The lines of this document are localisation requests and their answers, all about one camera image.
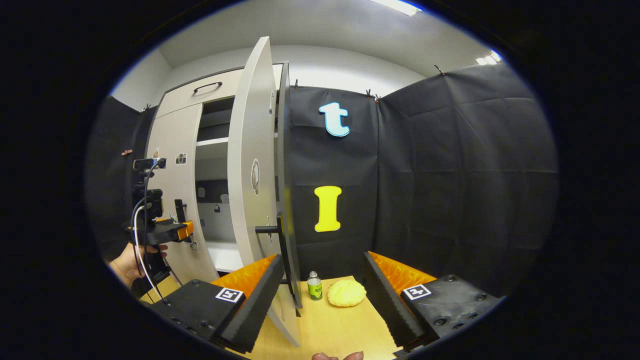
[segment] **white wall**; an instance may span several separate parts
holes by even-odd
[[[147,104],[157,105],[155,94],[166,82],[171,67],[160,50],[153,50],[134,65],[111,91],[120,102],[141,111]]]
[[[243,67],[251,48],[201,58],[171,70],[156,88],[151,105],[157,105],[168,89],[195,78],[234,67]],[[272,45],[274,63],[289,61],[291,85],[337,88],[364,94],[371,89],[380,97],[424,79],[400,65],[353,51],[307,45]]]

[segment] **clip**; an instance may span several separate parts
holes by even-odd
[[[438,67],[438,65],[433,64],[433,66],[436,67],[436,69],[438,69],[438,71],[440,71],[440,75],[444,76],[444,72],[442,72],[442,70],[440,70],[440,68]]]

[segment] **yellow sponge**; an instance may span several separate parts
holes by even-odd
[[[354,306],[367,295],[364,286],[355,280],[340,280],[329,288],[327,299],[335,306]]]

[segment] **cable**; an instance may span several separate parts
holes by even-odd
[[[160,296],[160,293],[156,289],[156,286],[154,285],[153,281],[151,280],[151,277],[149,276],[149,274],[147,272],[147,268],[144,266],[145,262],[144,262],[144,260],[142,260],[142,255],[140,254],[140,243],[138,242],[138,213],[140,212],[140,210],[142,210],[142,207],[140,207],[140,208],[138,208],[136,210],[136,212],[134,213],[134,217],[133,217],[133,236],[134,236],[134,238],[136,240],[136,253],[138,254],[138,257],[140,258],[140,263],[143,265],[142,266],[142,270],[145,271],[145,275],[147,276],[147,280],[149,280],[149,284],[151,284],[151,287],[156,292],[156,295],[158,295],[158,298],[159,299],[163,299],[163,297]]]
[[[145,259],[148,258],[148,252],[147,252],[147,192],[149,189],[149,178],[151,177],[151,173],[153,172],[153,170],[156,168],[156,166],[158,166],[158,160],[156,160],[156,162],[151,166],[151,168],[149,169],[149,173],[147,174],[147,178],[145,179],[145,193],[144,193],[144,197],[143,200],[145,202],[145,232],[144,232],[144,237],[143,237],[143,246],[145,248]],[[156,290],[156,292],[158,293],[158,295],[164,299],[164,297],[160,294],[159,290]]]

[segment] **ceiling light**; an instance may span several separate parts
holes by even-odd
[[[421,12],[422,9],[416,8],[414,5],[407,4],[404,1],[400,0],[371,0],[374,3],[378,3],[384,6],[387,6],[393,10],[397,10],[405,15],[415,15],[417,12]]]
[[[497,64],[497,63],[498,63],[498,62],[497,62],[497,61],[495,61],[495,59],[494,59],[494,58],[492,58],[491,56],[485,56],[485,57],[484,57],[484,60],[486,61],[486,63],[487,63],[487,64],[490,64],[490,65],[495,65],[495,64]]]
[[[500,55],[498,55],[498,53],[496,53],[495,51],[491,52],[491,57],[495,60],[495,61],[500,61],[500,59],[502,59],[500,57]]]

